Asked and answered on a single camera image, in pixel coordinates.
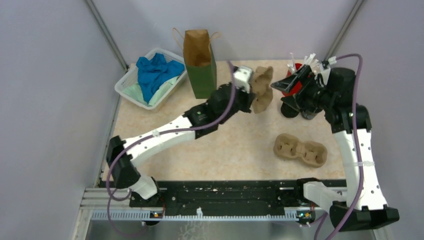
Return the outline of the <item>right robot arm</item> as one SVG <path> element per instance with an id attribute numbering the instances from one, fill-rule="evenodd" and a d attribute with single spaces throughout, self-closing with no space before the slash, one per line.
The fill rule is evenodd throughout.
<path id="1" fill-rule="evenodd" d="M 299 206 L 314 202 L 329 216 L 338 232 L 374 230 L 400 219 L 378 182 L 371 148 L 372 124 L 367 108 L 356 102 L 356 73 L 335 67 L 315 74 L 308 65 L 271 84 L 284 93 L 282 102 L 299 113 L 324 112 L 340 148 L 347 193 L 342 196 L 314 178 L 298 181 L 293 200 Z"/>

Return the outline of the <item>stack of black lids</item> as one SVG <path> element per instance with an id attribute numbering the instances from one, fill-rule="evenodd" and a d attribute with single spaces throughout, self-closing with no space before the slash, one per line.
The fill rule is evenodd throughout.
<path id="1" fill-rule="evenodd" d="M 280 108 L 280 112 L 284 117 L 286 117 L 288 119 L 295 118 L 299 115 L 299 112 L 297 110 L 293 109 L 292 107 L 290 107 L 285 102 L 282 103 L 281 108 Z"/>

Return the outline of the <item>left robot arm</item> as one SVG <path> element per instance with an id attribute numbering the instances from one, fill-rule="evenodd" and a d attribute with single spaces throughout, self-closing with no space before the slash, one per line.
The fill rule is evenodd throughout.
<path id="1" fill-rule="evenodd" d="M 256 94 L 243 87 L 235 87 L 232 83 L 221 85 L 210 98 L 191 107 L 171 122 L 148 133 L 121 139 L 118 135 L 109 140 L 106 162 L 109 171 L 106 176 L 106 190 L 115 201 L 123 201 L 115 197 L 111 190 L 127 189 L 128 199 L 136 193 L 149 207 L 160 202 L 159 187 L 153 177 L 141 175 L 137 166 L 144 160 L 174 145 L 196 140 L 216 131 L 235 113 L 251 112 L 251 105 Z"/>

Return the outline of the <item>single pulp cup carrier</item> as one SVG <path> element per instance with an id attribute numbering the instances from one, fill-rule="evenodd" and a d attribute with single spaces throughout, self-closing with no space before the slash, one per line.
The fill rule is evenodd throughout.
<path id="1" fill-rule="evenodd" d="M 272 66 L 258 66 L 253 73 L 250 85 L 255 98 L 251 106 L 255 114 L 264 112 L 273 100 L 273 90 L 270 86 L 273 73 L 274 68 Z"/>

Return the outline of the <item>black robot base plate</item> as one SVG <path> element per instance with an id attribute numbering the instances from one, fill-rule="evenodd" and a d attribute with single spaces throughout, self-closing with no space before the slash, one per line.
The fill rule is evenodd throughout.
<path id="1" fill-rule="evenodd" d="M 310 208 L 296 180 L 158 181 L 157 196 L 132 193 L 129 206 L 165 210 L 165 216 L 282 216 L 289 207 Z"/>

